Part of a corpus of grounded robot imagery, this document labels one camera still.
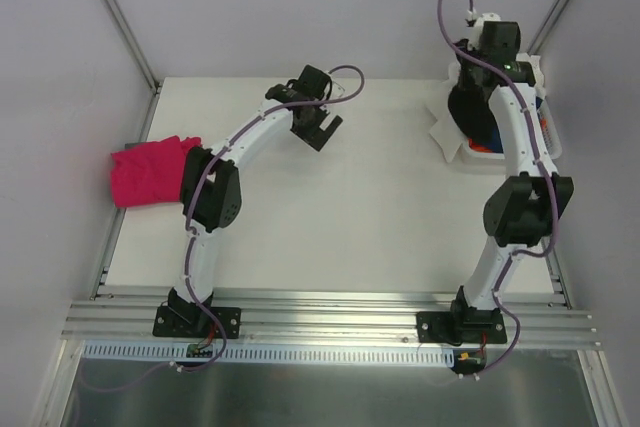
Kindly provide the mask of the white plastic basket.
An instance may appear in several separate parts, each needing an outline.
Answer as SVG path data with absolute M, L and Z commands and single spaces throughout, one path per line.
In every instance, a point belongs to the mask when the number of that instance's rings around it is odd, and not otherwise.
M 545 77 L 540 68 L 540 59 L 538 55 L 529 55 L 527 53 L 519 53 L 516 57 L 517 61 L 528 62 L 535 78 L 536 90 L 536 111 L 540 130 L 545 142 L 546 152 L 552 160 L 558 159 L 562 154 L 562 146 L 559 139 L 554 119 L 550 112 L 550 108 L 546 101 L 547 92 L 545 87 Z M 501 166 L 504 163 L 504 154 L 480 153 L 469 148 L 468 144 L 464 145 L 459 151 L 461 160 L 467 164 L 486 164 L 490 166 Z

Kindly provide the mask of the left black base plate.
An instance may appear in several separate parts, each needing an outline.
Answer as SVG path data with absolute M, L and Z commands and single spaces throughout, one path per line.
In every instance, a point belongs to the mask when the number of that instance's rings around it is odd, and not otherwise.
M 228 339 L 239 337 L 240 308 L 211 307 L 210 312 L 218 319 Z M 195 319 L 187 320 L 168 305 L 161 305 L 156 312 L 152 335 L 158 338 L 206 338 L 211 329 L 214 329 L 215 338 L 222 337 L 219 326 L 199 308 L 195 308 Z

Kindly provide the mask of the aluminium mounting rail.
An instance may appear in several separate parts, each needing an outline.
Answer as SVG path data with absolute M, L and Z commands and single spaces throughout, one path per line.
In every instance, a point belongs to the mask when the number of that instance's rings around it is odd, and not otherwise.
M 100 288 L 92 300 L 75 300 L 66 339 L 149 340 L 162 288 Z M 214 306 L 241 310 L 239 338 L 255 343 L 341 346 L 415 346 L 416 315 L 445 311 L 450 293 L 367 293 L 218 289 Z M 521 349 L 600 350 L 595 316 L 570 308 L 560 294 L 508 294 L 507 309 L 520 321 Z

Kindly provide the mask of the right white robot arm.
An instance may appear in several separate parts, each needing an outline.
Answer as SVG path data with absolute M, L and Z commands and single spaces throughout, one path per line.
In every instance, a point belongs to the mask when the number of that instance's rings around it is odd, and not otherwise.
M 499 294 L 523 257 L 547 254 L 535 248 L 557 233 L 574 184 L 558 173 L 546 148 L 534 71 L 517 58 L 518 24 L 469 11 L 467 27 L 467 38 L 454 45 L 459 74 L 447 107 L 467 138 L 483 145 L 500 143 L 506 177 L 485 204 L 487 242 L 451 304 L 447 329 L 458 343 L 481 334 L 503 343 Z

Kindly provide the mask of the orange t shirt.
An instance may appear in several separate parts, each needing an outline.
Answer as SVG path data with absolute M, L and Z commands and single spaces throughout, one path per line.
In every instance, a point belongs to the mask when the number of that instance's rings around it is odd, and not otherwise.
M 492 149 L 490 149 L 490 148 L 488 148 L 488 147 L 486 147 L 484 145 L 478 144 L 478 143 L 474 142 L 472 139 L 469 140 L 469 148 L 471 150 L 475 151 L 475 152 L 480 152 L 480 153 L 488 153 L 488 154 L 490 154 L 490 153 L 493 152 Z

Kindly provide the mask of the blue t shirt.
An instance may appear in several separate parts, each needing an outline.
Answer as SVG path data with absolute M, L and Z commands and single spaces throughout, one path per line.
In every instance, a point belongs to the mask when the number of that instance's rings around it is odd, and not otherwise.
M 497 126 L 492 127 L 490 135 L 481 143 L 481 145 L 489 153 L 504 153 L 500 132 Z

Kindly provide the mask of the black t shirt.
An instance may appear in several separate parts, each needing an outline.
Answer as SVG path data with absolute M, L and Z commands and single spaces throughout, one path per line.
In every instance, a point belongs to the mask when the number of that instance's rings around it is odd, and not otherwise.
M 490 135 L 493 126 L 497 126 L 480 90 L 455 85 L 449 94 L 448 108 L 462 133 L 478 144 Z

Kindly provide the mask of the folded pink t shirt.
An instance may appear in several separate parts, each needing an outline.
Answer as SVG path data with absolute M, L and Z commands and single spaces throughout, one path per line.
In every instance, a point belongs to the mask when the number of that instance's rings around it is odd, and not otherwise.
M 200 137 L 171 136 L 112 153 L 110 188 L 115 206 L 178 202 L 186 156 L 201 146 Z

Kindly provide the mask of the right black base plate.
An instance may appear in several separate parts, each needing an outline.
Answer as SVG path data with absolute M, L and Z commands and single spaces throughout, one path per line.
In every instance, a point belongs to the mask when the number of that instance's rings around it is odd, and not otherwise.
M 459 347 L 463 344 L 504 345 L 507 343 L 504 319 L 498 309 L 479 311 L 470 316 L 450 311 L 416 313 L 420 343 L 439 343 Z

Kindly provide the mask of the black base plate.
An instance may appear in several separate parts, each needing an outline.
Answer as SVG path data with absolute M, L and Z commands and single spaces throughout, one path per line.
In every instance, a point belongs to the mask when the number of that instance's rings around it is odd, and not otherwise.
M 218 319 L 228 339 L 239 337 L 240 308 L 211 307 L 210 312 Z M 222 337 L 219 326 L 199 308 L 195 308 L 195 319 L 187 320 L 168 305 L 161 305 L 156 312 L 152 335 L 158 338 L 206 338 L 211 329 L 214 329 L 215 338 Z
M 507 343 L 504 319 L 498 309 L 479 311 L 470 316 L 450 311 L 416 313 L 420 343 L 439 343 L 459 347 L 463 344 L 504 345 Z

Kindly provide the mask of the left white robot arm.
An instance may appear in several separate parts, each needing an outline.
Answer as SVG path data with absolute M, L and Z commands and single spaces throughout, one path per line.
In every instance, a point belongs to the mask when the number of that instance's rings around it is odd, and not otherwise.
M 235 133 L 210 148 L 193 147 L 186 156 L 180 187 L 185 230 L 189 235 L 185 266 L 168 294 L 167 306 L 188 335 L 203 333 L 210 322 L 214 264 L 221 233 L 242 207 L 240 175 L 277 136 L 290 132 L 321 151 L 342 123 L 329 116 L 334 82 L 329 72 L 311 65 L 296 79 L 271 87 L 259 111 Z

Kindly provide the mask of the white t shirt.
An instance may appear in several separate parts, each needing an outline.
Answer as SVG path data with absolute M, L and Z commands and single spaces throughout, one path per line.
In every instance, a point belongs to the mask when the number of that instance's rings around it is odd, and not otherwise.
M 456 85 L 460 66 L 454 61 L 448 66 L 446 80 L 436 81 L 427 100 L 427 108 L 435 122 L 429 130 L 430 136 L 438 144 L 447 163 L 451 163 L 468 138 L 462 133 L 449 112 L 449 94 Z

